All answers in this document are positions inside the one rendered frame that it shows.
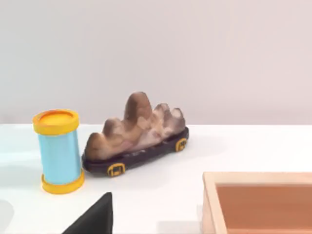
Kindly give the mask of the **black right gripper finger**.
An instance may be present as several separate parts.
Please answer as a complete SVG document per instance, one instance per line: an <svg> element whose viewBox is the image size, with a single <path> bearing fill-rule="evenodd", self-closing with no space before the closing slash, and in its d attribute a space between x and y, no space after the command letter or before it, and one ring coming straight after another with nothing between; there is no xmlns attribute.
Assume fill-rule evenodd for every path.
<svg viewBox="0 0 312 234"><path fill-rule="evenodd" d="M113 234L113 196L105 193L62 234Z"/></svg>

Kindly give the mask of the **blue and yellow cylinder container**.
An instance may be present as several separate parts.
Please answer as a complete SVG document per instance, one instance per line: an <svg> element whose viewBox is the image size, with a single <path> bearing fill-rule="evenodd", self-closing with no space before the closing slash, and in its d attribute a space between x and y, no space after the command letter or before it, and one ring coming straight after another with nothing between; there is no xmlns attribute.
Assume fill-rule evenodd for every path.
<svg viewBox="0 0 312 234"><path fill-rule="evenodd" d="M42 163L41 184L48 193L71 193L84 183L78 126L79 115L72 110L48 110L33 117Z"/></svg>

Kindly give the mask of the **brown rock ornament on black base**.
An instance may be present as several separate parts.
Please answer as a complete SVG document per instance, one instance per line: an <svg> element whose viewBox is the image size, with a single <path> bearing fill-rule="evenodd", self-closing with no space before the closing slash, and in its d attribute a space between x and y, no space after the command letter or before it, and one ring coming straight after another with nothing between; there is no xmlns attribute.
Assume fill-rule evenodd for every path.
<svg viewBox="0 0 312 234"><path fill-rule="evenodd" d="M147 161L182 151L189 128L180 108L151 106L143 91L132 93L123 119L109 118L101 132L91 133L82 154L84 169L115 177Z"/></svg>

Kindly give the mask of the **shallow salmon-coloured box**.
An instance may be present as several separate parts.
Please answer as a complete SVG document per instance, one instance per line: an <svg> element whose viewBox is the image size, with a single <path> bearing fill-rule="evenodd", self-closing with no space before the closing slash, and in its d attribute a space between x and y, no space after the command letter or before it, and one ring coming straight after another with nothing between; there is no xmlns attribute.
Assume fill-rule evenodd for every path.
<svg viewBox="0 0 312 234"><path fill-rule="evenodd" d="M312 173L204 172L202 234L312 234Z"/></svg>

